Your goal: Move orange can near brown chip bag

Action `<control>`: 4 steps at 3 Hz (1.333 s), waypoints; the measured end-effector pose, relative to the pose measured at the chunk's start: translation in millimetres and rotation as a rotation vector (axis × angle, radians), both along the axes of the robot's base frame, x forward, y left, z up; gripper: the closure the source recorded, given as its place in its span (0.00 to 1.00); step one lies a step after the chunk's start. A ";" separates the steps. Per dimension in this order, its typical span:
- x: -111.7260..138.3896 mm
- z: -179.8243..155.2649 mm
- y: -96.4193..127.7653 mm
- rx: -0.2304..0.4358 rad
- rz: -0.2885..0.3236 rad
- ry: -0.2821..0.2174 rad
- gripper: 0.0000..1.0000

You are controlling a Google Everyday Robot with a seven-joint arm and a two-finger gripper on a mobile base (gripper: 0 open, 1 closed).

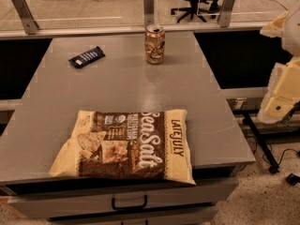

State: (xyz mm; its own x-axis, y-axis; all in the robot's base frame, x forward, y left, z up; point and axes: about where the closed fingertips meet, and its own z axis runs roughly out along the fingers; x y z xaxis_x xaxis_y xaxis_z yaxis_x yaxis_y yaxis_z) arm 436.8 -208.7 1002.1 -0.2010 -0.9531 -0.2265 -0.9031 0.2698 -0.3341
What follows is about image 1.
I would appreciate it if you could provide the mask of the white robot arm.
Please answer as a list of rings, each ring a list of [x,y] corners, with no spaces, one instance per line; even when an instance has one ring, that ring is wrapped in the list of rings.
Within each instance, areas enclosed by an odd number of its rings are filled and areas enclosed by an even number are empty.
[[[281,48],[292,55],[285,65],[274,65],[258,113],[261,122],[274,124],[300,101],[300,2],[265,25],[260,34],[280,38]]]

